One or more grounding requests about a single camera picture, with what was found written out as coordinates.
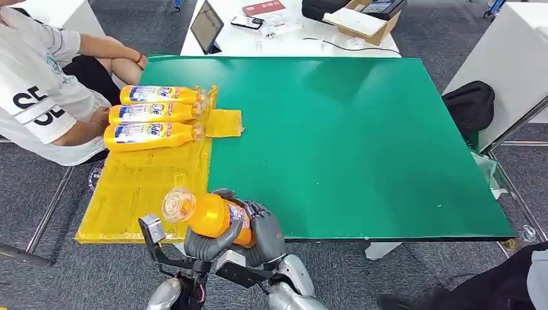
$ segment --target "gray carpet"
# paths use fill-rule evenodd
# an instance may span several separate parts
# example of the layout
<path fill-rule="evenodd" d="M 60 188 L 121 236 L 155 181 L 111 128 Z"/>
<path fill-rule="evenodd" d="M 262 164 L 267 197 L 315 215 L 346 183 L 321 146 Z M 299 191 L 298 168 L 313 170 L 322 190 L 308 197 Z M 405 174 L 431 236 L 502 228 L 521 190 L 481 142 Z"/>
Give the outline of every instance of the gray carpet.
<path fill-rule="evenodd" d="M 93 0 L 105 32 L 146 54 L 179 54 L 194 1 L 182 12 L 168 0 Z M 442 91 L 489 26 L 483 1 L 408 0 L 394 38 L 402 54 L 420 57 Z M 546 128 L 520 134 L 538 137 Z M 0 240 L 24 247 L 40 221 L 65 168 L 14 145 L 0 144 Z M 524 198 L 548 225 L 545 151 L 501 149 L 499 153 Z M 90 200 L 87 174 L 77 167 L 37 253 L 56 259 L 49 269 L 0 258 L 0 307 L 12 309 L 143 309 L 165 279 L 142 245 L 81 245 L 72 238 Z M 508 197 L 501 205 L 514 228 L 525 218 Z M 363 243 L 291 243 L 307 265 L 319 299 L 331 309 L 377 309 L 375 296 L 394 293 L 428 298 L 439 287 L 454 288 L 504 259 L 495 243 L 405 243 L 382 260 L 364 258 Z M 172 255 L 177 252 L 169 248 Z M 265 296 L 212 276 L 208 309 L 265 309 Z"/>

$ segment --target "metal frame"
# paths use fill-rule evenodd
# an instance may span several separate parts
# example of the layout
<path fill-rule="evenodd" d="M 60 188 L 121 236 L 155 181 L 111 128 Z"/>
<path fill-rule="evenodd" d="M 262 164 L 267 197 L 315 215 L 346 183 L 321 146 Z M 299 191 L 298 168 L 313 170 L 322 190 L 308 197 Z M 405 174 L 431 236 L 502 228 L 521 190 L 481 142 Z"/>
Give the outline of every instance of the metal frame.
<path fill-rule="evenodd" d="M 493 160 L 498 162 L 497 156 L 494 153 L 494 150 L 503 145 L 503 146 L 514 146 L 514 147 L 548 147 L 548 141 L 506 141 L 514 133 L 516 133 L 522 126 L 527 124 L 535 116 L 537 116 L 542 110 L 548 107 L 548 96 L 544 97 L 539 103 L 537 103 L 528 113 L 522 116 L 516 123 L 514 123 L 510 128 L 508 128 L 501 136 L 499 136 L 495 141 L 493 141 L 485 150 L 483 154 L 488 155 Z M 510 180 L 510 177 L 506 173 L 503 165 L 498 162 L 498 173 L 501 181 L 504 184 L 504 187 L 510 192 L 510 195 L 516 200 L 522 213 L 525 215 L 529 223 L 535 228 L 538 233 L 539 239 L 541 242 L 548 241 L 547 235 L 544 230 L 538 224 L 536 218 L 532 214 L 531 210 L 523 200 L 522 196 L 518 192 L 516 186 Z"/>
<path fill-rule="evenodd" d="M 0 139 L 0 143 L 11 143 L 11 141 Z M 26 249 L 21 250 L 16 247 L 12 247 L 11 245 L 7 245 L 5 243 L 0 242 L 0 254 L 3 254 L 5 256 L 12 257 L 18 260 L 22 260 L 30 264 L 38 265 L 38 266 L 48 267 L 54 264 L 54 261 L 38 256 L 34 254 L 34 251 L 36 250 L 36 247 L 38 246 L 38 243 L 40 242 L 40 239 L 42 238 L 44 230 L 46 229 L 47 225 L 49 224 L 51 220 L 51 217 L 53 215 L 53 212 L 55 211 L 55 208 L 59 204 L 59 200 L 61 199 L 61 196 L 63 195 L 63 193 L 65 192 L 65 189 L 67 188 L 67 184 L 70 180 L 70 177 L 72 176 L 73 170 L 74 170 L 74 167 L 69 167 L 66 169 L 65 174 L 63 175 L 63 179 L 61 179 L 61 182 L 59 183 L 59 186 L 57 187 L 57 190 L 55 191 L 55 195 L 53 196 L 48 207 L 46 208 L 46 212 L 44 216 L 42 217 L 42 220 L 38 224 L 38 227 L 34 231 L 34 234 L 32 235 L 32 238 L 30 239 Z"/>

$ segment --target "cardboard box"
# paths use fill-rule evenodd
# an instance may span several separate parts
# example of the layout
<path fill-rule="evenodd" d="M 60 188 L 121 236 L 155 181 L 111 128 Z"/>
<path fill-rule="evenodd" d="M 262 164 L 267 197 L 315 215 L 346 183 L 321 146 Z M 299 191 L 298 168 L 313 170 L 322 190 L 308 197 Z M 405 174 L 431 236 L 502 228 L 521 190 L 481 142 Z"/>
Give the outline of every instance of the cardboard box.
<path fill-rule="evenodd" d="M 345 8 L 348 8 L 350 10 L 355 10 L 357 6 L 359 6 L 359 5 L 367 6 L 369 3 L 371 3 L 371 0 L 352 0 L 345 6 Z M 324 19 L 324 21 L 326 23 L 338 26 L 339 27 L 339 32 L 342 33 L 342 34 L 346 34 L 347 36 L 351 36 L 351 37 L 360 37 L 360 38 L 364 39 L 366 42 L 369 42 L 373 45 L 378 46 L 378 45 L 381 44 L 381 41 L 384 39 L 384 37 L 386 37 L 390 33 L 390 31 L 392 31 L 392 29 L 394 29 L 395 24 L 397 22 L 397 19 L 399 18 L 400 13 L 401 13 L 401 11 L 399 11 L 396 15 L 394 15 L 393 18 L 391 18 L 390 20 L 385 21 L 384 25 L 381 26 L 379 28 L 379 30 L 377 30 L 374 34 L 372 34 L 370 36 L 368 36 L 366 34 L 363 34 L 361 32 L 357 32 L 357 31 L 352 30 L 350 28 L 346 28 L 346 27 L 341 26 L 341 25 L 333 24 L 333 23 L 331 23 L 331 22 L 329 22 L 325 19 Z"/>

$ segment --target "black lettering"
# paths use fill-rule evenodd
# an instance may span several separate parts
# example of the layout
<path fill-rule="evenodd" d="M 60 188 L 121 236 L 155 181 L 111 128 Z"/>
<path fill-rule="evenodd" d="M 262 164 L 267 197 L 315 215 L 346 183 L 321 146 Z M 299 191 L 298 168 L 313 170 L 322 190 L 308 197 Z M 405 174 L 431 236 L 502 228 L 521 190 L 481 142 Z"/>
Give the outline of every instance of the black lettering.
<path fill-rule="evenodd" d="M 41 126 L 47 126 L 47 125 L 49 125 L 53 122 L 53 116 L 51 116 L 50 112 L 47 112 L 46 114 L 44 114 L 42 116 L 46 116 L 47 119 L 45 121 L 40 121 L 40 120 L 36 119 L 36 120 L 34 120 L 34 123 L 38 124 L 38 125 L 41 125 Z"/>
<path fill-rule="evenodd" d="M 40 96 L 38 94 L 36 94 L 36 92 L 39 90 L 37 86 L 33 86 L 33 87 L 30 87 L 29 89 L 27 89 L 28 92 L 32 95 L 32 97 L 35 97 L 36 100 L 38 100 L 38 102 L 48 98 L 47 95 L 44 95 L 44 96 Z"/>
<path fill-rule="evenodd" d="M 25 94 L 24 92 L 20 94 L 16 94 L 14 96 L 14 103 L 23 110 L 25 110 L 26 108 L 30 108 L 37 103 L 37 102 L 22 103 L 21 102 L 22 99 L 32 99 L 32 97 L 28 94 Z"/>
<path fill-rule="evenodd" d="M 51 109 L 50 113 L 55 116 L 55 118 L 60 118 L 65 113 L 65 110 L 60 108 L 58 111 L 53 111 L 53 109 Z"/>

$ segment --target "white t-shirt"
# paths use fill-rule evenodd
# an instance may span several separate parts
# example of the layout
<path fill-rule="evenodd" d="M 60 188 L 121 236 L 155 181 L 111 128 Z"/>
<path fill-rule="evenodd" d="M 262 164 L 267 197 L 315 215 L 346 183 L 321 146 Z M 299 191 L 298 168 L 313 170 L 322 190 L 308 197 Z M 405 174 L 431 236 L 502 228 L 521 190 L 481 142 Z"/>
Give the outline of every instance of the white t-shirt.
<path fill-rule="evenodd" d="M 80 34 L 42 25 L 0 8 L 0 134 L 20 147 L 72 166 L 105 149 L 102 137 L 75 147 L 51 144 L 79 121 L 111 104 L 62 68 L 80 48 Z"/>

